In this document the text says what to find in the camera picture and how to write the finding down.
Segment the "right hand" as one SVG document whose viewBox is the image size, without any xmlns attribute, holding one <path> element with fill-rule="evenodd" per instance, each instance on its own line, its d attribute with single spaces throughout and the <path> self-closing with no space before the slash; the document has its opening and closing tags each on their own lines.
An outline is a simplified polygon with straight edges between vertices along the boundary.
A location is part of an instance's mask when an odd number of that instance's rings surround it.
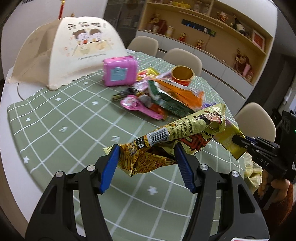
<svg viewBox="0 0 296 241">
<path fill-rule="evenodd" d="M 290 186 L 290 182 L 286 179 L 274 179 L 270 183 L 268 182 L 269 173 L 265 170 L 262 172 L 262 182 L 257 189 L 257 193 L 259 196 L 263 196 L 265 194 L 265 190 L 267 189 L 267 185 L 269 184 L 275 190 L 278 190 L 276 197 L 274 197 L 273 202 L 281 202 L 287 197 L 288 189 Z"/>
</svg>

